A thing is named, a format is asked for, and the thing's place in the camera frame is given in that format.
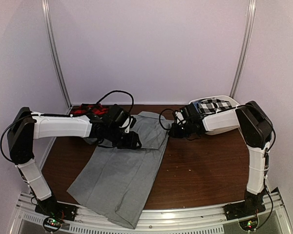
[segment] folded fabric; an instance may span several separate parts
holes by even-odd
[[[137,226],[168,140],[158,114],[141,112],[135,117],[132,131],[139,134],[142,149],[97,147],[67,190],[81,205],[130,229]],[[172,121],[162,117],[162,123],[169,128]]]

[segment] metal bar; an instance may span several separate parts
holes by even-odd
[[[255,12],[256,12],[256,0],[250,0],[249,1],[249,9],[248,9],[248,13],[247,13],[244,38],[243,38],[243,43],[242,43],[242,49],[241,49],[238,66],[237,66],[237,69],[235,72],[235,77],[234,77],[234,81],[233,81],[231,92],[230,92],[231,98],[234,98],[234,96],[236,94],[238,84],[239,84],[239,81],[240,81],[240,78],[242,75],[244,63],[246,60],[246,54],[247,54],[247,50],[248,50],[248,47],[250,44],[251,34],[253,31],[253,27],[254,27]]]
[[[58,81],[59,81],[59,84],[60,84],[60,89],[61,89],[62,95],[63,95],[64,100],[65,100],[65,104],[66,104],[67,108],[70,108],[72,106],[72,104],[71,104],[70,99],[69,99],[68,91],[67,91],[65,81],[64,81],[64,78],[63,78],[63,73],[62,73],[62,70],[61,70],[61,65],[60,65],[60,61],[59,61],[57,48],[56,48],[56,45],[55,45],[55,39],[54,39],[54,35],[53,35],[51,15],[50,15],[50,9],[49,9],[49,1],[48,0],[42,0],[42,10],[43,10],[43,16],[44,16],[44,20],[45,20],[46,29],[47,29],[48,40],[49,40],[49,45],[50,45],[50,51],[51,51],[51,55],[52,55],[52,60],[53,60],[53,65],[54,65],[54,68],[55,68],[55,72],[57,74],[57,78],[58,78]]]

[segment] white backdrop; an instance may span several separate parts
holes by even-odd
[[[253,35],[236,100],[255,100],[277,133],[269,182],[293,224],[293,1],[257,1]]]
[[[0,136],[19,109],[65,113],[40,0],[0,0]],[[34,142],[39,163],[50,139]],[[4,151],[8,147],[4,141]],[[13,163],[0,153],[0,234],[7,233],[21,191],[28,191]]]
[[[113,89],[136,103],[187,103],[228,95],[245,30],[247,0],[50,1],[72,103]],[[107,103],[130,103],[113,95]]]

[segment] wall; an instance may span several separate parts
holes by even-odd
[[[236,99],[256,100],[274,124],[269,182],[279,187],[293,224],[293,1],[257,1]]]
[[[0,0],[0,136],[22,106],[65,113],[39,0]],[[50,139],[34,144],[40,162]],[[8,153],[6,142],[4,150]],[[0,234],[5,234],[21,190],[27,187],[0,154]]]
[[[58,0],[50,12],[73,103],[113,89],[136,103],[230,93],[249,1]],[[113,95],[107,103],[130,103]]]

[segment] wooden tabletop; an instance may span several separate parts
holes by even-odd
[[[180,107],[135,105],[131,113],[160,113],[165,108]],[[172,119],[169,111],[164,116]],[[58,201],[77,204],[66,190],[94,150],[94,145],[78,137],[56,139],[42,173]],[[203,135],[194,141],[169,138],[145,209],[200,207],[243,200],[248,174],[249,153],[238,130]]]

